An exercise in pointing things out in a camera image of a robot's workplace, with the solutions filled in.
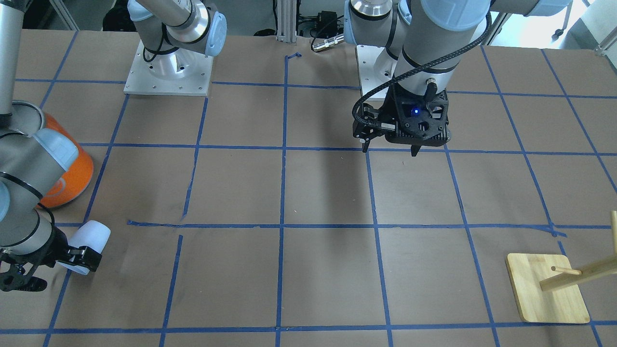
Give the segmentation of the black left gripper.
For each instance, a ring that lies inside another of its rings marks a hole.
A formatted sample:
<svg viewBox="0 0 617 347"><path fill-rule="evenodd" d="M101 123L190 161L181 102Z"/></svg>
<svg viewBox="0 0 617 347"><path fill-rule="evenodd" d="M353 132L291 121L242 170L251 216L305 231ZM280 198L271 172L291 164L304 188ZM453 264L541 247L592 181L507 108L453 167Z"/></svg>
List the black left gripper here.
<svg viewBox="0 0 617 347"><path fill-rule="evenodd" d="M393 121L395 130L384 133L390 143L410 145L412 157L418 156L419 147L442 147L450 141L449 98L447 91L427 100L408 92L401 86L389 88L383 105L383 122ZM371 138L362 138L362 152L367 153Z"/></svg>

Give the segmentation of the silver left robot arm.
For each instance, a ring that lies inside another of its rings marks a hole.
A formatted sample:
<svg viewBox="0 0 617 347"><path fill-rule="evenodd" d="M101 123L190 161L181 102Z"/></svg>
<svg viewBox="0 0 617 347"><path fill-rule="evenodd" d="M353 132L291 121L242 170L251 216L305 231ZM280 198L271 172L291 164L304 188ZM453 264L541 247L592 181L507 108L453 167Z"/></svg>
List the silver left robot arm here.
<svg viewBox="0 0 617 347"><path fill-rule="evenodd" d="M548 17L566 0L347 0L344 39L393 49L390 79L364 93L352 108L353 136L367 152L372 139L422 147L450 140L446 87L461 55L478 46L491 11Z"/></svg>

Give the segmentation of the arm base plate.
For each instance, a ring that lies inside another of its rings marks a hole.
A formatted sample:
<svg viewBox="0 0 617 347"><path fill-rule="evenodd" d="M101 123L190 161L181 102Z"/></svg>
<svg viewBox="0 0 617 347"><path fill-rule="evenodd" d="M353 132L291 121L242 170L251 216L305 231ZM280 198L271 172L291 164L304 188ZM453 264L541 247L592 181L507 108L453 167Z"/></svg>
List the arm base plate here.
<svg viewBox="0 0 617 347"><path fill-rule="evenodd" d="M356 54L363 94L392 78L397 58L392 57L386 48L358 45Z"/></svg>
<svg viewBox="0 0 617 347"><path fill-rule="evenodd" d="M203 96L209 93L214 58L186 49L157 55L139 42L126 78L125 94L143 96Z"/></svg>

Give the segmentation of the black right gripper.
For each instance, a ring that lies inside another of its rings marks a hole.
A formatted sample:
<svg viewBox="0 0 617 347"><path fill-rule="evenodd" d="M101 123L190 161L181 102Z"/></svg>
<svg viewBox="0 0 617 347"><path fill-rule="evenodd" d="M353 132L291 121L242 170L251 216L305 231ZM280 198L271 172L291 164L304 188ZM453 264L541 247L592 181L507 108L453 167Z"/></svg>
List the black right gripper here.
<svg viewBox="0 0 617 347"><path fill-rule="evenodd" d="M1 249L1 261L9 264L9 269L0 275L0 290L42 292L48 287L47 281L33 276L39 266L54 267L60 262L73 272L90 273L99 268L101 260L102 254L90 246L69 246L64 232L53 226L49 240L39 250L17 254Z"/></svg>

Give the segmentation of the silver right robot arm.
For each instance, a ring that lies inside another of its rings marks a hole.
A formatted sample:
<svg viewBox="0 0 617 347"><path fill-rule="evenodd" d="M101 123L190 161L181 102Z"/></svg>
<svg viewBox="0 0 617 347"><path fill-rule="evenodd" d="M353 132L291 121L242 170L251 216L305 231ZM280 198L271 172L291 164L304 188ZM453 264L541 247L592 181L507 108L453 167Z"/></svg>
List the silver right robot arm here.
<svg viewBox="0 0 617 347"><path fill-rule="evenodd" d="M40 266L60 262L77 274L95 272L110 229L86 222L70 238L46 219L42 199L77 166L77 143L46 125L45 114L32 103L13 100L18 47L27 9L26 0L1 2L1 290L40 292ZM158 80L185 81L202 72L206 61L221 53L227 20L207 0L130 0L130 19L143 44L142 59Z"/></svg>

